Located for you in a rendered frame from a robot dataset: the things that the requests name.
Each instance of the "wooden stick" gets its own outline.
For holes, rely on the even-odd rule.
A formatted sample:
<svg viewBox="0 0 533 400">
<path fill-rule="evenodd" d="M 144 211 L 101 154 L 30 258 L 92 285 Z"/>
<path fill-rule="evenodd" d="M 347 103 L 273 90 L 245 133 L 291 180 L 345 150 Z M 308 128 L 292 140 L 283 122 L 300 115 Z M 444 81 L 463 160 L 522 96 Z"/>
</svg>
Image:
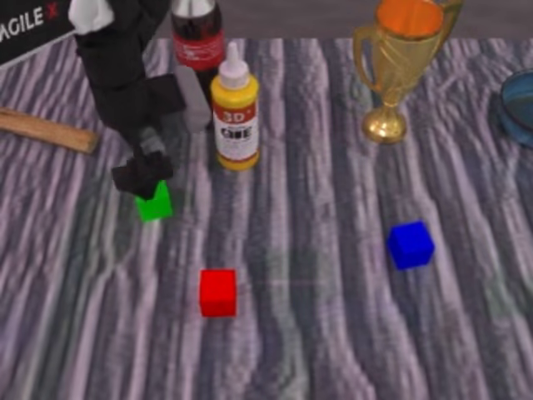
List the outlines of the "wooden stick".
<svg viewBox="0 0 533 400">
<path fill-rule="evenodd" d="M 94 132 L 2 107 L 0 107 L 0 129 L 87 154 L 92 153 L 98 143 L 98 136 Z"/>
</svg>

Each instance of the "red cube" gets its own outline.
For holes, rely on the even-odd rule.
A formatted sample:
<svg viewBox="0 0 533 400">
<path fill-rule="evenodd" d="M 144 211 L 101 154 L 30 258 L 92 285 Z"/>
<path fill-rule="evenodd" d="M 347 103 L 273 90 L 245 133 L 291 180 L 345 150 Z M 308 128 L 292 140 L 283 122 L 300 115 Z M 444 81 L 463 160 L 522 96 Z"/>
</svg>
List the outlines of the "red cube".
<svg viewBox="0 0 533 400">
<path fill-rule="evenodd" d="M 203 317 L 235 317 L 237 274 L 233 269 L 200 272 L 200 309 Z"/>
</svg>

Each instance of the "robotic arm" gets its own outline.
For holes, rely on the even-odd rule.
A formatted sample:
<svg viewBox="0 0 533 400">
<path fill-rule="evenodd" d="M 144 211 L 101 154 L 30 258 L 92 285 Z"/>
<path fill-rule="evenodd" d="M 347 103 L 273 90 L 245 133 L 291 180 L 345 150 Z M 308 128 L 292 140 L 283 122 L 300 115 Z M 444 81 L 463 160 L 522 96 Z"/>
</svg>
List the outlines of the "robotic arm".
<svg viewBox="0 0 533 400">
<path fill-rule="evenodd" d="M 72 0 L 69 19 L 97 112 L 133 150 L 112 170 L 118 190 L 146 200 L 171 178 L 170 158 L 146 154 L 142 142 L 161 131 L 161 118 L 185 101 L 173 74 L 147 78 L 142 54 L 168 12 L 170 0 Z"/>
</svg>

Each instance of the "blue cube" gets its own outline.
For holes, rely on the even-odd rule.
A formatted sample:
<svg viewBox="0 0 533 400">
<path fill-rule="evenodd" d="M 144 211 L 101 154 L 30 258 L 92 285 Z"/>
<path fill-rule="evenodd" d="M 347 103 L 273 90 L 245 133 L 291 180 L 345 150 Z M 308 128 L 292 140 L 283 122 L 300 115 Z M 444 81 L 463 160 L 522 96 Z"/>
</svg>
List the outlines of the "blue cube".
<svg viewBox="0 0 533 400">
<path fill-rule="evenodd" d="M 435 251 L 435 244 L 422 221 L 393 227 L 387 246 L 400 270 L 426 265 Z"/>
</svg>

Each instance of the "trophy handle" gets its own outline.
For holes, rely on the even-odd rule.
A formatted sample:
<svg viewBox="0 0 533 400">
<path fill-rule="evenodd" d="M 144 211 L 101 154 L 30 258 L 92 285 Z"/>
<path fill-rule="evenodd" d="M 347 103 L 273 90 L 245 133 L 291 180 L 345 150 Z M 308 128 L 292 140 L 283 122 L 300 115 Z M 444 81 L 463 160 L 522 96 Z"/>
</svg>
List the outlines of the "trophy handle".
<svg viewBox="0 0 533 400">
<path fill-rule="evenodd" d="M 374 92 L 379 93 L 379 87 L 371 81 L 363 67 L 363 42 L 367 39 L 371 42 L 376 40 L 376 28 L 370 25 L 367 27 L 357 27 L 353 32 L 353 61 L 356 64 L 359 78 L 361 78 L 363 83 Z"/>
<path fill-rule="evenodd" d="M 457 18 L 463 7 L 463 0 L 447 0 L 441 3 L 441 7 L 444 12 L 444 22 L 436 53 L 441 50 L 442 45 L 448 40 L 453 27 L 456 25 Z"/>
</svg>

